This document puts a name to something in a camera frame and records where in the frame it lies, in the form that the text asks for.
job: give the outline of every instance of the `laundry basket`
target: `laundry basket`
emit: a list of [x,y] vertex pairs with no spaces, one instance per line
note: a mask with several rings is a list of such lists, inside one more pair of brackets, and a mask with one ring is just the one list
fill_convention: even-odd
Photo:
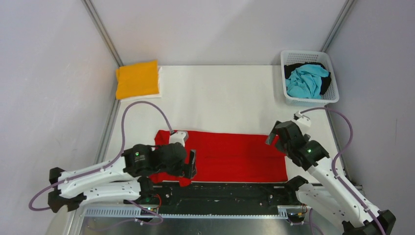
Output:
[[[287,94],[284,65],[305,62],[322,63],[325,66],[326,70],[331,73],[330,86],[328,87],[327,92],[322,95],[322,99],[295,98]],[[337,90],[336,78],[334,76],[333,67],[331,66],[330,57],[326,53],[311,50],[283,50],[281,52],[281,71],[282,89],[284,92],[286,104],[297,106],[323,106],[328,103],[336,103],[339,101],[339,91]]]

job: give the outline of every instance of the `white wall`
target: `white wall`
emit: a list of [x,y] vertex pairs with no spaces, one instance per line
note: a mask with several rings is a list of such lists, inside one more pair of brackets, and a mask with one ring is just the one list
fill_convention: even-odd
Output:
[[[358,1],[329,50],[340,101],[355,135],[345,161],[369,199],[397,217],[392,234],[413,234],[415,217],[415,2]],[[349,132],[335,119],[345,143]]]
[[79,0],[4,1],[0,22],[1,234],[45,234],[28,202],[50,168],[93,163],[116,66]]
[[345,0],[94,0],[125,64],[269,65],[320,50]]

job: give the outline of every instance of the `yellow cloth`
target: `yellow cloth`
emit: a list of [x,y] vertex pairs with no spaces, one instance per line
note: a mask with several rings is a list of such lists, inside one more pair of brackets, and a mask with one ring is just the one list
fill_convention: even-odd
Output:
[[117,99],[159,93],[157,60],[123,66],[115,73],[118,81]]

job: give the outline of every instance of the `white table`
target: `white table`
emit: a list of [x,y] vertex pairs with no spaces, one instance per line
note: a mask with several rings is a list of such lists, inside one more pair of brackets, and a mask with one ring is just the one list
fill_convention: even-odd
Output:
[[[163,66],[162,98],[145,100],[165,112],[173,129],[268,135],[276,120],[291,120],[296,111],[306,109],[285,104],[281,78],[280,66]],[[132,102],[120,105],[105,160],[114,158],[121,148],[121,117]],[[316,110],[307,116],[312,120],[311,139],[334,157],[337,148],[326,112]],[[146,104],[132,107],[125,120],[125,149],[154,144],[160,129],[167,126],[156,109]],[[343,169],[340,161],[337,164]],[[286,168],[288,179],[301,175],[318,183],[287,157]]]

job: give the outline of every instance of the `folded red fabric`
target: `folded red fabric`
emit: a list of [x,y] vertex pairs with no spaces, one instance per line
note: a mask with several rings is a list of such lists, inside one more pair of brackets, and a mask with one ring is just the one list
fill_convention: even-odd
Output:
[[[196,150],[197,174],[193,181],[270,183],[288,180],[285,154],[274,145],[265,144],[266,135],[245,135],[187,131],[187,155]],[[168,144],[170,133],[159,130],[156,145]],[[158,173],[150,176],[154,183],[179,181],[187,186],[191,180]]]

